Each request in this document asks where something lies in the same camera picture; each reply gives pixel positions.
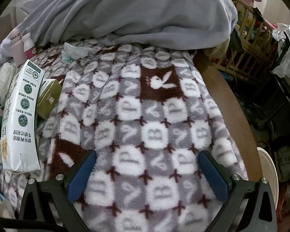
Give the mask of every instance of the green circular icon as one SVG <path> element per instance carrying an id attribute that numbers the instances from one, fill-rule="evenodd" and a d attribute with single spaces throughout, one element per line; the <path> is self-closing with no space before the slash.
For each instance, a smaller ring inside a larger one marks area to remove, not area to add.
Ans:
<path id="1" fill-rule="evenodd" d="M 32 72 L 32 76 L 33 78 L 37 79 L 39 77 L 39 74 L 36 71 L 34 71 Z"/>
<path id="2" fill-rule="evenodd" d="M 24 91 L 25 91 L 25 93 L 27 93 L 27 94 L 32 93 L 32 87 L 31 87 L 31 85 L 30 85 L 30 84 L 26 84 L 26 85 L 24 86 Z"/>
<path id="3" fill-rule="evenodd" d="M 19 117 L 18 117 L 18 123 L 22 126 L 22 127 L 24 127 L 24 126 L 26 126 L 27 124 L 28 124 L 28 119 L 27 119 L 27 117 L 25 116 L 25 115 L 20 115 Z"/>
<path id="4" fill-rule="evenodd" d="M 27 110 L 30 106 L 29 100 L 22 99 L 22 101 L 20 101 L 20 105 L 22 106 L 23 109 Z"/>

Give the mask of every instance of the patterned fleece blanket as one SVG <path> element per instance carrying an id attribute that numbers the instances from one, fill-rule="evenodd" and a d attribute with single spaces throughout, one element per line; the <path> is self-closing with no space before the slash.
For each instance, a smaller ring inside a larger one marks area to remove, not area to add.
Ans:
<path id="1" fill-rule="evenodd" d="M 94 53 L 68 66 L 62 46 L 53 46 L 37 61 L 47 77 L 63 82 L 37 131 L 41 171 L 1 170 L 1 191 L 19 209 L 28 178 L 53 179 L 94 149 L 97 163 L 75 203 L 90 230 L 205 231 L 222 203 L 198 153 L 209 150 L 232 173 L 247 174 L 192 57 L 140 44 L 74 44 Z"/>

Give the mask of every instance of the white and pink bottle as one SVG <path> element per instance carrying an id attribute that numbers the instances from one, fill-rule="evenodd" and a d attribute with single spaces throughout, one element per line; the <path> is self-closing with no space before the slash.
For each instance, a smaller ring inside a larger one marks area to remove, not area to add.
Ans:
<path id="1" fill-rule="evenodd" d="M 14 28 L 9 36 L 11 39 L 11 54 L 14 58 L 16 66 L 18 67 L 27 61 L 24 52 L 24 43 L 22 42 L 22 35 L 19 33 L 18 28 Z"/>
<path id="2" fill-rule="evenodd" d="M 22 37 L 22 41 L 24 42 L 24 52 L 26 54 L 27 59 L 31 61 L 36 59 L 36 47 L 34 42 L 31 39 L 31 33 L 27 33 Z"/>

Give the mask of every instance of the blue gripper pad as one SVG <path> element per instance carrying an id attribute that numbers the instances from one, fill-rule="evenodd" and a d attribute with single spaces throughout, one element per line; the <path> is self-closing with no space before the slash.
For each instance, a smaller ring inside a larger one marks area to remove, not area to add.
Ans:
<path id="1" fill-rule="evenodd" d="M 96 152 L 92 151 L 68 185 L 67 198 L 72 203 L 80 198 L 96 163 Z"/>
<path id="2" fill-rule="evenodd" d="M 223 203 L 226 203 L 229 198 L 229 191 L 228 185 L 223 177 L 220 175 L 216 167 L 211 163 L 205 153 L 199 153 L 198 163 L 216 198 Z"/>

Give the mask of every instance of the metal screw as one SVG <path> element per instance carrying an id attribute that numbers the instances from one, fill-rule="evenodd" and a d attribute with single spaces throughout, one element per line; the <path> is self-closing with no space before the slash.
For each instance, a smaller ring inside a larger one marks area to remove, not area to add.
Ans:
<path id="1" fill-rule="evenodd" d="M 236 173 L 232 175 L 232 178 L 236 181 L 239 181 L 241 179 L 241 177 Z"/>
<path id="2" fill-rule="evenodd" d="M 63 174 L 58 174 L 56 176 L 56 180 L 61 181 L 63 179 L 64 175 Z"/>
<path id="3" fill-rule="evenodd" d="M 264 184 L 267 184 L 267 183 L 268 183 L 268 179 L 266 179 L 265 177 L 262 177 L 262 178 L 261 178 L 261 181 L 262 181 Z"/>
<path id="4" fill-rule="evenodd" d="M 28 183 L 31 185 L 35 182 L 34 178 L 29 179 Z"/>

